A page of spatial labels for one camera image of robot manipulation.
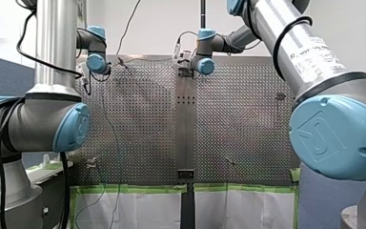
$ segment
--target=perforated metal panel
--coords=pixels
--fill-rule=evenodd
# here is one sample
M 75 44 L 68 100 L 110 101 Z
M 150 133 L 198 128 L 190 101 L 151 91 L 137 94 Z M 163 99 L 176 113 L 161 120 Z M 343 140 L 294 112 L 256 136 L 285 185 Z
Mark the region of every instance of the perforated metal panel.
M 74 181 L 176 183 L 177 169 L 193 166 L 195 182 L 290 184 L 298 166 L 288 138 L 293 99 L 271 58 L 215 60 L 215 74 L 196 80 L 176 80 L 170 61 L 138 60 L 112 68 L 106 83 L 92 81 L 84 95 L 91 128 Z M 180 128 L 193 134 L 177 138 Z M 94 157 L 97 167 L 87 169 Z
M 92 81 L 88 139 L 76 183 L 175 183 L 174 70 L 171 61 L 133 61 Z M 86 160 L 98 157 L 97 168 Z
M 291 183 L 291 91 L 270 58 L 248 58 L 197 79 L 196 182 Z

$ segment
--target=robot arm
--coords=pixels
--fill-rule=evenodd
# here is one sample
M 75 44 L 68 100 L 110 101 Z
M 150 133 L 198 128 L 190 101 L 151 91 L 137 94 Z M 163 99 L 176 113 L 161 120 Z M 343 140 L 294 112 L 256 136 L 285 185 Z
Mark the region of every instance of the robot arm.
M 366 180 L 366 73 L 346 69 L 312 33 L 312 19 L 301 15 L 308 4 L 229 0 L 228 11 L 241 16 L 252 35 L 265 43 L 278 75 L 295 96 L 290 139 L 300 159 L 326 177 Z M 192 66 L 200 73 L 211 58 L 215 38 L 210 30 L 199 33 L 200 57 Z

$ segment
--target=gray partition wall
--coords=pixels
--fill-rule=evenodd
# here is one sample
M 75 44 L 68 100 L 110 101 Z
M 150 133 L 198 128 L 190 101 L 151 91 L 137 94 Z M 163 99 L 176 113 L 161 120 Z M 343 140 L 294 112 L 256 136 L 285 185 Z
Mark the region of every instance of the gray partition wall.
M 0 95 L 24 96 L 33 81 L 34 69 L 0 59 Z M 29 168 L 43 161 L 43 153 L 23 154 L 22 160 L 25 167 Z

